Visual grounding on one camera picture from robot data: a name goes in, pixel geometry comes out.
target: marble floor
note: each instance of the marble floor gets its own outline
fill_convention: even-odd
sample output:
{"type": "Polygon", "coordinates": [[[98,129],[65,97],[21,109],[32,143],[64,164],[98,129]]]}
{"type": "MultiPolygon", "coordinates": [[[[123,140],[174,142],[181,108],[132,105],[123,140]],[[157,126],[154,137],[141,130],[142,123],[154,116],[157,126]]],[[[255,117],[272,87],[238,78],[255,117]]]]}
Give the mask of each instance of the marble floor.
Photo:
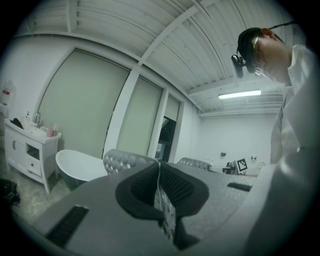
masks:
{"type": "Polygon", "coordinates": [[[18,206],[13,206],[12,211],[30,225],[51,205],[70,193],[64,180],[61,177],[56,179],[55,173],[48,179],[51,191],[47,193],[43,184],[14,168],[8,171],[4,149],[0,149],[0,178],[17,183],[21,202],[18,206]]]}

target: ear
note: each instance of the ear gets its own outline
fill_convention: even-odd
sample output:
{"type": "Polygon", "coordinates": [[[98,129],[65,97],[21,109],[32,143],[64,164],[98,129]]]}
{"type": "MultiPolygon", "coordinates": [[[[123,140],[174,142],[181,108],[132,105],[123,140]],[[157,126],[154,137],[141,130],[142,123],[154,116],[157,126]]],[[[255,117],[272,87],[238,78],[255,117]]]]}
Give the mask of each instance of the ear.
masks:
{"type": "Polygon", "coordinates": [[[277,40],[277,38],[275,37],[275,34],[268,28],[262,28],[261,33],[263,34],[264,37],[269,37],[275,41],[277,40]]]}

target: corrugated metal ceiling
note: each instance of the corrugated metal ceiling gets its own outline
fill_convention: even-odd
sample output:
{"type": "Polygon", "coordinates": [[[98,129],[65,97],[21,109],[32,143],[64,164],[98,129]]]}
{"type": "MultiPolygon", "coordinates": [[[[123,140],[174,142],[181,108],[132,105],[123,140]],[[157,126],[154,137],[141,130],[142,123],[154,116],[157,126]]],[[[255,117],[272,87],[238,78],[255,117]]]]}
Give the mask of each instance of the corrugated metal ceiling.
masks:
{"type": "MultiPolygon", "coordinates": [[[[202,112],[214,115],[233,106],[275,105],[280,86],[266,79],[257,82],[248,73],[235,78],[230,57],[243,30],[291,20],[273,0],[46,0],[16,36],[57,34],[103,42],[149,66],[202,112]],[[217,98],[222,92],[251,88],[268,94],[263,103],[217,98]]],[[[305,42],[298,25],[273,31],[289,46],[305,42]]]]}

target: freestanding bathtub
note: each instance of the freestanding bathtub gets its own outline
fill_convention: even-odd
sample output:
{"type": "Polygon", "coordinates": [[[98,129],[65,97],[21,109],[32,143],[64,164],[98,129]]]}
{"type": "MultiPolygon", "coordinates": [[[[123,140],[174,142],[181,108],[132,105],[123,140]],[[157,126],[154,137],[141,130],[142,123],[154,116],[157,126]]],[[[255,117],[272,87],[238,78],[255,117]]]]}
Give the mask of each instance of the freestanding bathtub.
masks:
{"type": "Polygon", "coordinates": [[[85,182],[108,175],[103,160],[74,150],[61,150],[55,156],[60,174],[72,191],[85,182]]]}

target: ceiling light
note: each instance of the ceiling light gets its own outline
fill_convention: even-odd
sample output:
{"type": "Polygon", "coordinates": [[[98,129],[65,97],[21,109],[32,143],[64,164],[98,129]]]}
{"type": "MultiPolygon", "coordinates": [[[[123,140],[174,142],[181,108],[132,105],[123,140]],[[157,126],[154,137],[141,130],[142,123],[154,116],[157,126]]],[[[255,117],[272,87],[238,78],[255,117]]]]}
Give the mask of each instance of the ceiling light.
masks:
{"type": "Polygon", "coordinates": [[[261,90],[251,90],[251,91],[243,91],[243,92],[235,92],[235,93],[228,93],[228,94],[220,94],[218,97],[220,100],[237,98],[237,97],[244,97],[244,96],[256,96],[261,95],[261,90]]]}

